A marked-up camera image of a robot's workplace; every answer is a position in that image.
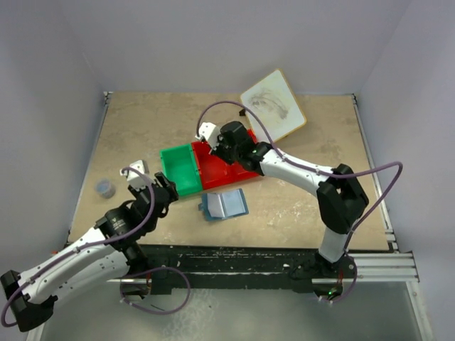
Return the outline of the blue card holder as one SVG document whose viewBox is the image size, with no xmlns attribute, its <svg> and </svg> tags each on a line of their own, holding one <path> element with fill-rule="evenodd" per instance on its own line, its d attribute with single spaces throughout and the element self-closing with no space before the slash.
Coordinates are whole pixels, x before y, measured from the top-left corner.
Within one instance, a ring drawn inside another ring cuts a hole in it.
<svg viewBox="0 0 455 341">
<path fill-rule="evenodd" d="M 241 188 L 221 193 L 204 193 L 198 210 L 209 222 L 228 220 L 249 214 L 245 194 Z"/>
</svg>

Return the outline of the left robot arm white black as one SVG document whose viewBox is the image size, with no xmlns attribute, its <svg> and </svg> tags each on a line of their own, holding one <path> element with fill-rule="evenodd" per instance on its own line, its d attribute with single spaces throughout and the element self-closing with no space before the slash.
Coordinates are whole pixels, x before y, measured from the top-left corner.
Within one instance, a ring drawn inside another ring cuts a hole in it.
<svg viewBox="0 0 455 341">
<path fill-rule="evenodd" d="M 113 278 L 139 278 L 151 262 L 138 244 L 167 216 L 178 200 L 176 184 L 163 173 L 147 173 L 127 167 L 133 198 L 108 210 L 77 241 L 42 264 L 27 271 L 7 271 L 1 287 L 7 302 L 1 311 L 1 325 L 28 332 L 49 320 L 57 304 L 80 289 Z"/>
</svg>

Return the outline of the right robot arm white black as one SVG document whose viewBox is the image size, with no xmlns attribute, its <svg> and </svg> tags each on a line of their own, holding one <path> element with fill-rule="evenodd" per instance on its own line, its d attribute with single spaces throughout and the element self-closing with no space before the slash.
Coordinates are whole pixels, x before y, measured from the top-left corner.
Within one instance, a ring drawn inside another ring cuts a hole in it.
<svg viewBox="0 0 455 341">
<path fill-rule="evenodd" d="M 369 205 L 352 169 L 344 164 L 318 166 L 285 154 L 269 142 L 256 142 L 239 121 L 222 127 L 204 122 L 198 133 L 210 153 L 225 163 L 238 163 L 246 171 L 290 183 L 317 199 L 325 231 L 316 270 L 324 278 L 334 277 L 341 270 L 348 235 Z"/>
</svg>

